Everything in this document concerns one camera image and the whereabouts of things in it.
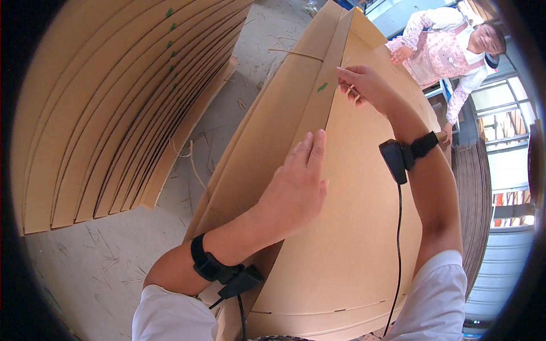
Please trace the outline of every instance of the pink apron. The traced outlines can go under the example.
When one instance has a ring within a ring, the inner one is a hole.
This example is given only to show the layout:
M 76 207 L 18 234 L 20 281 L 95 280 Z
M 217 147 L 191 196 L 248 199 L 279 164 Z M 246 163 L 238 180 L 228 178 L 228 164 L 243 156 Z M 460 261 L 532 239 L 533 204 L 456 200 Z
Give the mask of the pink apron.
M 437 83 L 442 77 L 457 77 L 484 65 L 484 60 L 469 64 L 456 36 L 467 23 L 452 31 L 423 31 L 419 35 L 417 51 L 402 64 L 412 75 L 421 89 Z M 391 51 L 403 46 L 402 37 L 396 37 L 385 44 Z

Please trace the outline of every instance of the white shirt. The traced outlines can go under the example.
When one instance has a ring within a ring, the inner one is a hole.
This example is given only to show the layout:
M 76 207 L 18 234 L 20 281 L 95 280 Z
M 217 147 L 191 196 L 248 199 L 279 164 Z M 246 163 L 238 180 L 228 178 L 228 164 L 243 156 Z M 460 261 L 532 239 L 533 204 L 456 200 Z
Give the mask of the white shirt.
M 462 256 L 446 250 L 415 276 L 406 302 L 385 341 L 462 339 L 466 274 Z M 142 291 L 133 317 L 133 341 L 213 341 L 218 323 L 200 300 L 157 285 Z

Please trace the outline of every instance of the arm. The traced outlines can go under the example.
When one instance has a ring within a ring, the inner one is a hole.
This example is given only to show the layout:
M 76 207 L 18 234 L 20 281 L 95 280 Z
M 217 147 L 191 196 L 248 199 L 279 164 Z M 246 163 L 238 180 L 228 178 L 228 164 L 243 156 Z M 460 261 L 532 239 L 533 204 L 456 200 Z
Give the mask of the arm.
M 321 181 L 326 134 L 307 133 L 275 172 L 259 202 L 246 213 L 210 232 L 203 249 L 227 266 L 243 262 L 253 253 L 303 229 L 322 208 L 328 182 Z M 194 296 L 209 284 L 193 269 L 191 242 L 161 256 L 144 280 L 144 288 L 156 284 Z
M 402 42 L 413 51 L 417 50 L 419 35 L 425 27 L 431 27 L 434 22 L 429 18 L 430 11 L 417 11 L 408 20 L 408 24 L 402 34 Z
M 487 68 L 485 66 L 470 70 L 464 75 L 459 76 L 459 84 L 453 92 L 451 99 L 447 105 L 446 118 L 447 123 L 443 131 L 447 134 L 447 139 L 444 143 L 453 141 L 453 125 L 459 118 L 459 112 L 466 102 L 470 93 L 480 87 L 482 82 L 487 77 Z
M 341 91 L 347 93 L 349 100 L 355 101 L 357 96 L 349 91 L 348 86 L 354 85 L 365 98 L 358 98 L 356 106 L 369 101 L 387 117 L 398 141 L 412 143 L 430 132 L 415 110 L 372 68 L 338 68 L 336 73 L 340 78 Z M 462 254 L 459 199 L 455 178 L 439 146 L 418 159 L 408 175 L 413 201 L 423 225 L 416 274 L 432 256 L 441 251 L 454 249 Z

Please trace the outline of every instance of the concrete floor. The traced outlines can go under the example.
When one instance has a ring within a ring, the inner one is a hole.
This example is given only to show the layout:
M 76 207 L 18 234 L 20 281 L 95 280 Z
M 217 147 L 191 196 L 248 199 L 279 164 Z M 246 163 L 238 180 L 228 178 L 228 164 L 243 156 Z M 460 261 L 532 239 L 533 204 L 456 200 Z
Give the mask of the concrete floor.
M 291 49 L 311 21 L 303 9 L 307 2 L 256 0 L 251 8 L 235 45 L 240 64 L 191 137 L 205 183 L 246 113 L 238 99 L 250 107 L 258 94 L 255 85 L 284 58 L 283 52 L 267 49 Z M 322 6 L 325 0 L 317 2 Z M 190 159 L 180 158 L 153 211 L 139 207 L 26 237 L 36 276 L 79 338 L 130 339 L 142 281 L 163 253 L 181 243 L 202 193 Z

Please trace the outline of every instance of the black wrist strap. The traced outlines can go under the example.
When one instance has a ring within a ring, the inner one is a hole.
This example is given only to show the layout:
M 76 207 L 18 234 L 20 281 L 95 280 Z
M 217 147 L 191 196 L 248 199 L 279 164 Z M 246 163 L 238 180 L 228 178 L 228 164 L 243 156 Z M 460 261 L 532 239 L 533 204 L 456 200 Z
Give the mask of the black wrist strap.
M 438 144 L 438 138 L 434 131 L 422 136 L 410 145 L 413 159 L 424 158 L 436 145 Z
M 203 249 L 203 236 L 199 235 L 192 240 L 191 253 L 195 264 L 193 269 L 209 282 L 219 281 L 226 285 L 234 276 L 245 267 L 242 264 L 227 266 L 220 263 L 210 252 Z
M 419 158 L 424 158 L 437 144 L 438 138 L 434 131 L 416 139 L 411 145 L 401 143 L 406 170 L 411 170 L 415 165 L 415 161 Z

